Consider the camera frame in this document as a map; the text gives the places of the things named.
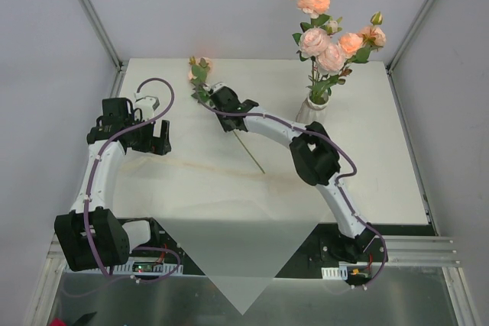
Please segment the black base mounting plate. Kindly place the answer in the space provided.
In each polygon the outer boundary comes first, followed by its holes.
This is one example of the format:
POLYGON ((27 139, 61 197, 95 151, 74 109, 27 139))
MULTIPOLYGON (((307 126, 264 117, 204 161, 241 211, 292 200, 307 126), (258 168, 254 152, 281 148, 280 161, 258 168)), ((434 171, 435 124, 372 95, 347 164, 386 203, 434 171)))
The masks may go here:
MULTIPOLYGON (((175 264, 173 255, 161 252, 161 248, 172 250, 180 257, 182 274, 202 276, 204 272, 186 254, 183 248, 158 224, 158 233, 132 252, 133 257, 154 257, 153 267, 165 263, 175 264)), ((381 240, 370 230, 366 230, 354 240, 339 233, 337 224, 318 224, 300 245, 298 250, 276 274, 277 279, 318 279, 323 268, 339 267, 345 263, 351 267, 347 278, 354 284, 362 284, 372 278, 372 263, 388 261, 381 240)))

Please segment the pale pink rose stem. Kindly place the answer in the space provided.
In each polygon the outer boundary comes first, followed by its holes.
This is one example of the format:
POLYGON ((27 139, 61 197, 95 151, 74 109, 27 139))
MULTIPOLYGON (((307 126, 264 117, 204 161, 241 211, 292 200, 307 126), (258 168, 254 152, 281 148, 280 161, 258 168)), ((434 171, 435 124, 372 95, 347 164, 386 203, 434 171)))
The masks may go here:
POLYGON ((308 98, 317 105, 323 105, 329 100, 332 87, 343 82, 347 58, 325 25, 317 27, 310 21, 302 22, 300 28, 301 31, 293 33, 292 38, 299 60, 310 64, 308 98))

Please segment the aluminium frame post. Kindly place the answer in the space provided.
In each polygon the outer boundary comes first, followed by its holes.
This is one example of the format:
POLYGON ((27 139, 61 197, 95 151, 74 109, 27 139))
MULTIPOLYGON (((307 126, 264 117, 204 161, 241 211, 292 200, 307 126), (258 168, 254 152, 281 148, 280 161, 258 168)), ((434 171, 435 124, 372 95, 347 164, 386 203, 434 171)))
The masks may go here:
POLYGON ((423 22, 428 17, 428 14, 431 12, 431 9, 436 1, 437 0, 424 0, 421 4, 419 10, 415 14, 414 19, 408 27, 407 32, 403 36, 403 39, 401 40, 399 46, 394 52, 390 62, 386 65, 387 75, 391 75, 397 67, 400 59, 405 54, 408 46, 412 43, 416 32, 421 28, 423 22))
POLYGON ((124 61, 118 55, 118 52, 116 51, 115 46, 112 43, 104 25, 102 24, 102 21, 92 1, 91 0, 78 0, 78 1, 89 23, 92 26, 95 35, 97 36, 108 58, 111 60, 113 66, 117 71, 122 70, 122 67, 124 66, 124 61))

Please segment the right aluminium frame post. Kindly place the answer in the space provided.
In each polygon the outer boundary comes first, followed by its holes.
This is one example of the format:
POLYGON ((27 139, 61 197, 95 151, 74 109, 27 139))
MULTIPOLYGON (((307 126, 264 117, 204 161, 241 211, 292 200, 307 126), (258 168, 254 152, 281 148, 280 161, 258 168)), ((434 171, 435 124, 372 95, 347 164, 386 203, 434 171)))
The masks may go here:
POLYGON ((436 1, 437 0, 424 0, 421 4, 419 10, 415 14, 414 19, 408 27, 407 32, 403 36, 403 39, 401 40, 399 46, 394 52, 390 62, 386 65, 387 75, 391 75, 397 67, 400 59, 405 54, 408 46, 412 43, 416 32, 421 28, 423 22, 428 17, 428 14, 431 12, 431 9, 436 1))

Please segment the white ribbed ceramic vase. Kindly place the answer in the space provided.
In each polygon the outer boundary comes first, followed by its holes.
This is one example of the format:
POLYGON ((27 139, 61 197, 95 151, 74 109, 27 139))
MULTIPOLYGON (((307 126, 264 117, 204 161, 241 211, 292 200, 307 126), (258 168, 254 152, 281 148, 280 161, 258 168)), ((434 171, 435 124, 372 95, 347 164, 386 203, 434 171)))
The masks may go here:
POLYGON ((322 98, 320 103, 315 103, 312 99, 312 94, 309 93, 300 106, 300 109, 295 117, 295 122, 308 125, 314 121, 324 124, 327 115, 327 106, 329 97, 322 98))

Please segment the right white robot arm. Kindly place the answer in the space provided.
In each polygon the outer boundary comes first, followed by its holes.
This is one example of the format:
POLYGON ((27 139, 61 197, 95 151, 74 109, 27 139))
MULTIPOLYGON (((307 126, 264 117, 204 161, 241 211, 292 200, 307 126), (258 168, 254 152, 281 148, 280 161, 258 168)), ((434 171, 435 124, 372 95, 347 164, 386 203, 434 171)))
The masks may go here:
POLYGON ((255 101, 240 102, 222 83, 209 89, 209 100, 224 131, 259 134, 290 151, 297 175, 321 193, 336 220, 337 230, 328 245, 330 256, 357 263, 371 252, 375 232, 340 182, 344 152, 331 141, 322 124, 314 121, 304 125, 270 115, 255 101))

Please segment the left aluminium frame post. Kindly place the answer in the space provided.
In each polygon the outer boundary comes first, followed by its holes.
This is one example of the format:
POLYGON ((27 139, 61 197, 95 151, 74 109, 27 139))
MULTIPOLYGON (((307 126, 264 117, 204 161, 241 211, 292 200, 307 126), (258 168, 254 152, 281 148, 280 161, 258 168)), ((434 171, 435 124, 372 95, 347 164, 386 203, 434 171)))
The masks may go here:
POLYGON ((124 61, 118 55, 118 52, 116 51, 115 46, 112 43, 104 25, 102 24, 102 21, 92 1, 91 0, 78 0, 78 1, 89 23, 92 26, 95 35, 97 36, 108 58, 111 60, 113 66, 117 71, 122 70, 122 67, 124 66, 124 61))

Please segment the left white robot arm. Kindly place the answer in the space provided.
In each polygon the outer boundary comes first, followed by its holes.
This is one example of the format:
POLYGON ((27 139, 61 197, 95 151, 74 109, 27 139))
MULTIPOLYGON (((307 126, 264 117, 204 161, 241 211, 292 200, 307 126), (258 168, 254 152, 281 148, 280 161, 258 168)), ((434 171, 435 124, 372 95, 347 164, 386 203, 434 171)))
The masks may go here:
POLYGON ((55 219, 55 234, 74 272, 123 265, 135 248, 146 257, 160 251, 153 219, 122 223, 112 213, 116 176, 128 150, 160 156, 171 151, 169 122, 163 120, 154 133, 158 98, 135 97, 103 100, 102 115, 87 134, 89 159, 79 194, 70 211, 55 219))

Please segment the white wrapping paper sheet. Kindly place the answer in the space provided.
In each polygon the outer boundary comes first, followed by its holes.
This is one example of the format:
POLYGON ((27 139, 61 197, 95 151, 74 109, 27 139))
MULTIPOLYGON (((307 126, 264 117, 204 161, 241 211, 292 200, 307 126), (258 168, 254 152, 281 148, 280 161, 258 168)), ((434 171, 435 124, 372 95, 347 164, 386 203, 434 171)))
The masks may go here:
POLYGON ((260 175, 155 187, 154 217, 240 314, 272 283, 324 219, 332 219, 334 187, 260 175))

